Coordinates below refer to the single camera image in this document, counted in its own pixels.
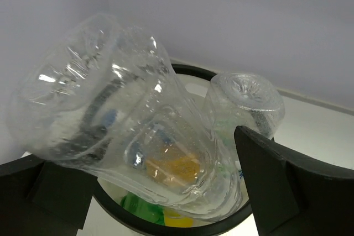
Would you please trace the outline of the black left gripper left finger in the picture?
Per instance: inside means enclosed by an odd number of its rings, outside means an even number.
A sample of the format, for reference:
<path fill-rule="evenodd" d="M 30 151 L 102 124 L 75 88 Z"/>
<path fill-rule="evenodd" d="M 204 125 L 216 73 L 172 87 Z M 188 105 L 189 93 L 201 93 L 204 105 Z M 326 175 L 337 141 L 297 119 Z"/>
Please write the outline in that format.
<path fill-rule="evenodd" d="M 97 178 L 34 155 L 1 165 L 1 235 L 76 235 Z"/>

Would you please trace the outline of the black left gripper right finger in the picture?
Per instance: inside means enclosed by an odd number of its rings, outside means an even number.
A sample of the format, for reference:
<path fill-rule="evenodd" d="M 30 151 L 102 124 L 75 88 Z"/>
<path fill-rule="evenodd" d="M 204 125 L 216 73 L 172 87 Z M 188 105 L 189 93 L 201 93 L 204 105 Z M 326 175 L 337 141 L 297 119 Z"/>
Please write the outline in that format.
<path fill-rule="evenodd" d="M 353 235 L 353 170 L 234 133 L 259 235 Z"/>

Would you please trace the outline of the green-white label clear bottle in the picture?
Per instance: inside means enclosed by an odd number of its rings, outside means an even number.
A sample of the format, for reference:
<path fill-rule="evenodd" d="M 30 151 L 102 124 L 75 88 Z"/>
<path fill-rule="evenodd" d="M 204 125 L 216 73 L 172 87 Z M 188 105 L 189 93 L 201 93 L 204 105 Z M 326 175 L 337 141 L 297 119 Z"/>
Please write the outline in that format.
<path fill-rule="evenodd" d="M 285 116 L 278 90 L 264 77 L 249 73 L 221 72 L 210 81 L 202 111 L 223 141 L 243 177 L 234 139 L 237 126 L 246 126 L 273 139 Z"/>

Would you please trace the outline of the green plastic bottle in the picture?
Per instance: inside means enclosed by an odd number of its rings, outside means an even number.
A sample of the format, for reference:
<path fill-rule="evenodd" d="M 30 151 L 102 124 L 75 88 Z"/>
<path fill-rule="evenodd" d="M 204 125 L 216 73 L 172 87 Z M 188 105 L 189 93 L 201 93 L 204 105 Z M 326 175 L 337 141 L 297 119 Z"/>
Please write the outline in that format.
<path fill-rule="evenodd" d="M 151 204 L 130 192 L 121 199 L 119 204 L 129 213 L 145 221 L 165 225 L 164 213 L 160 205 Z"/>

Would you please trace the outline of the orange-label bottle yellow cap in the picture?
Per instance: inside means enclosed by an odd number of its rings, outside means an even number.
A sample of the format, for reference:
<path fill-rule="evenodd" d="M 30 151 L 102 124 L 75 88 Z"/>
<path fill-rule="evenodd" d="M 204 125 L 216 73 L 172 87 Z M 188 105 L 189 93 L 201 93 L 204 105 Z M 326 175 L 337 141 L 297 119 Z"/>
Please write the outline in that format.
<path fill-rule="evenodd" d="M 207 131 L 153 122 L 132 128 L 122 146 L 124 189 L 189 217 L 210 218 L 216 150 Z"/>

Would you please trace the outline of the clear unlabelled plastic bottle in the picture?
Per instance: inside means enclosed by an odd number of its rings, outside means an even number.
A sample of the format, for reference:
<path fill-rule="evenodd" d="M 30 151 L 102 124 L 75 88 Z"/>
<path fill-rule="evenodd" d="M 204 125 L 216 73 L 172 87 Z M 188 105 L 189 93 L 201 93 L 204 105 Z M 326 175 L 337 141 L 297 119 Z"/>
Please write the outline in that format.
<path fill-rule="evenodd" d="M 21 80 L 7 126 L 31 154 L 188 217 L 217 222 L 242 202 L 238 169 L 146 30 L 99 13 Z"/>

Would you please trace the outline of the blue-label bottle white cap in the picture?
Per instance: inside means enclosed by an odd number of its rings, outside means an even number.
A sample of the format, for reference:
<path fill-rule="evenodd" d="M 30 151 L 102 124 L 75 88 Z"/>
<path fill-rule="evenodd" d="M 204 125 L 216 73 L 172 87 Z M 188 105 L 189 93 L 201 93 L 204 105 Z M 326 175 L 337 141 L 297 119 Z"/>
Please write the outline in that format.
<path fill-rule="evenodd" d="M 102 119 L 109 130 L 110 139 L 105 160 L 118 166 L 126 164 L 135 169 L 143 169 L 145 152 L 138 140 L 137 124 L 131 119 L 123 119 L 123 112 L 112 109 Z"/>

